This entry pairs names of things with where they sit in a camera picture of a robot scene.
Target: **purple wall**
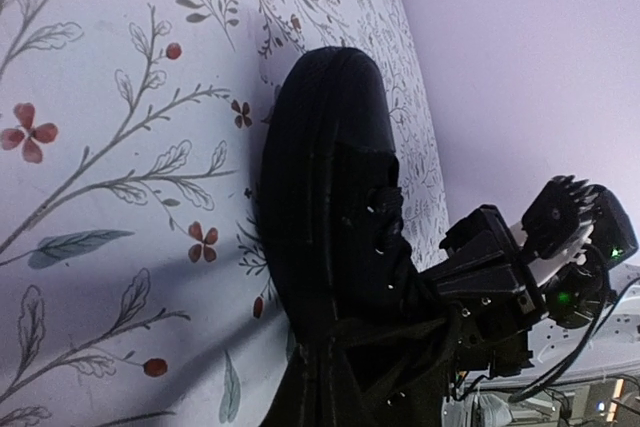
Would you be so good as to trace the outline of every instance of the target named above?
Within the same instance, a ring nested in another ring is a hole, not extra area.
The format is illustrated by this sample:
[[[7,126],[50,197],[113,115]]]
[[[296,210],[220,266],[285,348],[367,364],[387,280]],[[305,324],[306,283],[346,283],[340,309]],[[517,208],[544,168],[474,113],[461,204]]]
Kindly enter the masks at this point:
[[[640,221],[640,0],[404,0],[452,221],[518,220],[553,175]]]

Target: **black cloth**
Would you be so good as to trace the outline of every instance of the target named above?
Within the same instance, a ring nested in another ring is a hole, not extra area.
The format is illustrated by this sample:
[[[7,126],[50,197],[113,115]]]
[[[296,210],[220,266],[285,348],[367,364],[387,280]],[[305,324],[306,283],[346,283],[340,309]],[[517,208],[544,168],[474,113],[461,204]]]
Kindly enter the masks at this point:
[[[460,321],[336,324],[298,345],[262,427],[440,427]]]

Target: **floral wallpaper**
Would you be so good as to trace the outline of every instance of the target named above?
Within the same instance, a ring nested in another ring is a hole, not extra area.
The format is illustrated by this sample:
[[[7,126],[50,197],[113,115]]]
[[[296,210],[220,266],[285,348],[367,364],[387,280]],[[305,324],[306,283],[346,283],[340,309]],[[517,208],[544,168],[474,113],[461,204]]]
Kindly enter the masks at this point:
[[[302,53],[388,90],[420,268],[447,213],[401,0],[0,0],[0,427],[258,425],[295,345],[256,231]]]

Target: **black cable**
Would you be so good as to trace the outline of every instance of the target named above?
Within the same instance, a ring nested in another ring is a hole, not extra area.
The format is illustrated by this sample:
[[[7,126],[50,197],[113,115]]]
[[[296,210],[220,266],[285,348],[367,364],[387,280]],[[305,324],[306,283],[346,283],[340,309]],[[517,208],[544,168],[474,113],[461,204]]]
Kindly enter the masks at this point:
[[[566,396],[566,394],[560,392],[559,390],[552,389],[551,387],[547,387],[546,389],[544,389],[544,391],[553,400],[560,402],[562,404],[562,409],[564,409],[565,411],[571,409],[571,401],[569,400],[569,397]]]
[[[464,375],[460,376],[460,378],[458,379],[458,381],[455,384],[456,390],[458,390],[460,387],[462,387],[462,384],[464,384],[464,381],[467,380],[467,377],[469,377],[469,371],[465,372]]]
[[[598,325],[598,328],[596,329],[594,335],[597,334],[598,332],[600,332],[600,329],[611,318],[611,316],[613,315],[613,312],[616,310],[618,305],[620,305],[620,302],[622,302],[622,299],[624,298],[624,296],[627,294],[627,292],[629,292],[631,287],[635,286],[635,284],[638,281],[640,281],[640,277],[636,277],[635,279],[630,281],[627,285],[625,285],[624,289],[622,289],[620,291],[620,295],[618,296],[618,298],[616,299],[615,303],[613,304],[613,307],[611,307],[611,310],[609,312],[607,312],[607,315],[605,315],[604,319],[602,319],[602,322],[600,322],[600,325]]]
[[[596,312],[596,315],[594,316],[593,320],[589,324],[589,327],[587,328],[586,332],[582,336],[580,343],[573,350],[573,352],[568,354],[564,359],[562,359],[560,362],[554,365],[545,374],[543,374],[542,376],[540,376],[539,378],[531,382],[529,385],[519,390],[518,392],[511,394],[511,396],[509,396],[510,403],[517,404],[534,395],[537,395],[540,392],[542,392],[545,388],[552,385],[556,380],[558,380],[573,365],[575,360],[582,353],[586,345],[589,343],[589,341],[595,334],[596,328],[602,325],[602,323],[599,324],[599,320],[600,320],[600,317],[602,316],[602,313],[604,312],[605,305],[607,303],[607,298],[610,291],[609,271],[607,269],[607,262],[604,256],[602,255],[602,252],[600,252],[600,249],[598,249],[594,245],[584,244],[584,248],[596,255],[596,257],[598,258],[598,262],[600,264],[599,265],[600,274],[602,275],[603,286],[600,289],[600,303],[598,304],[598,310]]]
[[[467,390],[465,390],[465,391],[464,391],[464,393],[462,394],[462,397],[460,397],[459,399],[456,399],[456,398],[454,397],[454,399],[455,399],[455,400],[457,400],[458,402],[462,402],[462,401],[463,401],[463,400],[465,400],[467,397],[469,397],[469,394],[471,394],[471,393],[476,389],[476,387],[478,386],[478,384],[479,384],[480,382],[482,382],[483,380],[488,380],[488,379],[489,379],[489,377],[487,377],[487,376],[486,376],[486,375],[484,375],[484,374],[483,374],[483,375],[481,375],[481,376],[479,376],[479,377],[477,377],[477,378],[472,382],[472,384],[469,386],[469,388],[468,388]]]
[[[617,374],[613,378],[631,382],[633,385],[635,385],[638,388],[638,392],[640,392],[640,380],[638,380],[636,377],[633,377],[632,375],[627,375],[627,374]]]

